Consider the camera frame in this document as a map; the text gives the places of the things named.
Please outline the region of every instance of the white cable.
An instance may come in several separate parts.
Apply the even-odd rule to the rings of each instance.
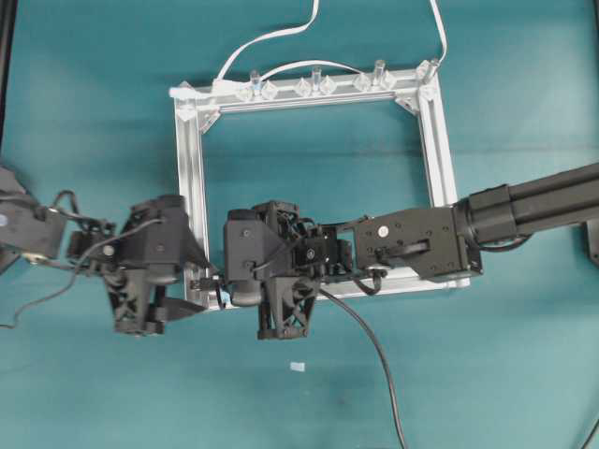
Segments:
[[[266,72],[264,75],[262,75],[262,77],[260,77],[260,80],[266,81],[268,78],[272,77],[273,75],[276,75],[277,73],[285,72],[286,70],[293,70],[294,68],[306,67],[306,66],[310,66],[310,65],[327,65],[330,67],[339,67],[344,70],[348,70],[350,72],[362,73],[361,70],[358,70],[357,68],[354,68],[350,65],[335,63],[333,61],[324,61],[324,60],[320,60],[320,59],[309,59],[306,61],[297,61],[295,63],[279,65],[278,67],[275,67],[272,70]]]
[[[218,72],[218,76],[216,77],[216,79],[222,80],[225,77],[225,75],[226,75],[227,71],[229,70],[229,68],[231,67],[231,65],[233,64],[233,62],[235,62],[235,59],[237,59],[237,57],[240,55],[240,53],[242,51],[244,51],[245,49],[247,49],[250,45],[255,44],[256,42],[259,42],[261,40],[267,40],[267,39],[272,39],[274,37],[281,37],[281,36],[291,36],[291,35],[296,35],[297,33],[302,33],[303,31],[306,31],[308,29],[308,27],[310,27],[310,25],[312,25],[312,23],[316,19],[316,16],[318,15],[319,4],[320,4],[320,0],[313,1],[312,16],[310,17],[310,20],[307,23],[305,23],[301,26],[295,26],[293,28],[285,28],[284,30],[273,31],[273,32],[267,33],[265,35],[259,36],[254,40],[250,40],[249,42],[246,42],[241,47],[239,47],[238,49],[233,51],[233,53],[228,57],[225,64],[223,65],[223,68],[221,68],[221,71]]]
[[[437,24],[437,31],[439,32],[439,39],[441,40],[441,57],[439,58],[439,65],[443,62],[447,55],[447,35],[446,28],[443,25],[443,18],[441,17],[441,11],[439,10],[439,5],[437,5],[437,0],[431,0],[431,9],[432,15],[434,16],[434,21]]]

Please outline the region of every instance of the small white label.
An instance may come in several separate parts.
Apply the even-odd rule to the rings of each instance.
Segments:
[[[289,368],[292,371],[304,372],[306,370],[306,364],[303,362],[291,362]]]
[[[378,228],[378,237],[380,237],[381,239],[384,239],[386,236],[389,235],[389,228],[386,226],[381,226]]]

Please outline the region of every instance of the screw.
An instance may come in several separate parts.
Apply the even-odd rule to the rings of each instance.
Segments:
[[[104,253],[104,255],[107,257],[113,257],[114,247],[110,245],[104,245],[104,248],[102,248],[102,253]]]

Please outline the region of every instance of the teal table surface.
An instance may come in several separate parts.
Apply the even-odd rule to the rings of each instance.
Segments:
[[[597,162],[591,0],[441,8],[460,196]],[[177,192],[168,87],[209,83],[241,43],[310,11],[21,0],[2,163],[40,201],[73,189],[85,213],[122,223],[131,205]],[[255,45],[231,77],[314,58],[409,67],[439,50],[426,0],[327,0],[308,32]],[[205,142],[217,263],[230,209],[277,198],[330,222],[428,202],[416,121],[390,103],[230,116]],[[579,228],[548,231],[485,254],[467,289],[349,301],[387,348],[412,448],[580,446],[599,414],[599,271],[583,249]],[[18,262],[0,278],[0,319],[64,282]],[[329,302],[313,322],[308,339],[263,342],[256,310],[225,311],[137,340],[112,332],[101,281],[79,279],[0,332],[0,447],[397,447],[370,342]]]

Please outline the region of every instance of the aluminum frame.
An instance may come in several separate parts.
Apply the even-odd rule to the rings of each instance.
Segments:
[[[174,99],[175,106],[179,191],[185,198],[191,228],[206,255],[210,255],[210,246],[202,135],[222,115],[228,113],[393,100],[417,118],[431,205],[439,207],[456,202],[456,183],[441,88],[435,68],[434,62],[423,61],[415,69],[389,71],[389,78],[394,80],[389,87],[384,87],[381,82],[374,82],[373,74],[364,74],[371,82],[371,86],[365,90],[357,87],[356,75],[331,76],[327,78],[333,82],[334,92],[322,94],[314,89],[307,96],[297,92],[300,80],[268,81],[276,90],[276,96],[272,99],[258,94],[243,101],[240,95],[232,92],[213,93],[211,87],[193,88],[185,82],[170,89],[169,94]],[[194,281],[208,275],[204,269],[189,268],[185,271],[185,299],[210,310],[217,310],[214,297],[193,288]],[[423,281],[410,268],[395,268],[385,278],[380,294],[457,288],[469,284],[468,279],[443,283]],[[333,283],[328,285],[328,290],[338,297],[364,296],[353,282]]]

